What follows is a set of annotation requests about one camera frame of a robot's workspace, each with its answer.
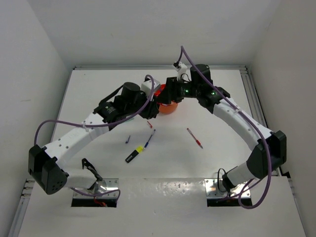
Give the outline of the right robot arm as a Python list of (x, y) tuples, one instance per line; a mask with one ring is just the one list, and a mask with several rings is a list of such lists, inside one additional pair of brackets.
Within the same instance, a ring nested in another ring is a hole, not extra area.
[(177, 76), (167, 78), (158, 102), (180, 103), (184, 98), (196, 98), (202, 107), (228, 124), (251, 150), (246, 162), (222, 176), (222, 185), (227, 192), (251, 179), (265, 178), (286, 162), (286, 135), (258, 123), (236, 104), (225, 89), (214, 86), (208, 65), (192, 66), (189, 69), (190, 81), (182, 78), (188, 69), (185, 64), (174, 63), (173, 67)]

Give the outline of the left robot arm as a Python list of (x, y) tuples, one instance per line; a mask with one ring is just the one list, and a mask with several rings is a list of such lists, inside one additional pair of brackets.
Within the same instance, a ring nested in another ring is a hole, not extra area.
[(97, 137), (122, 122), (139, 115), (155, 118), (158, 104), (154, 93), (160, 88), (157, 80), (147, 79), (141, 85), (126, 82), (99, 102), (93, 112), (74, 129), (57, 140), (29, 149), (28, 172), (48, 195), (62, 188), (91, 189), (101, 176), (92, 165), (83, 169), (67, 169), (67, 163)]

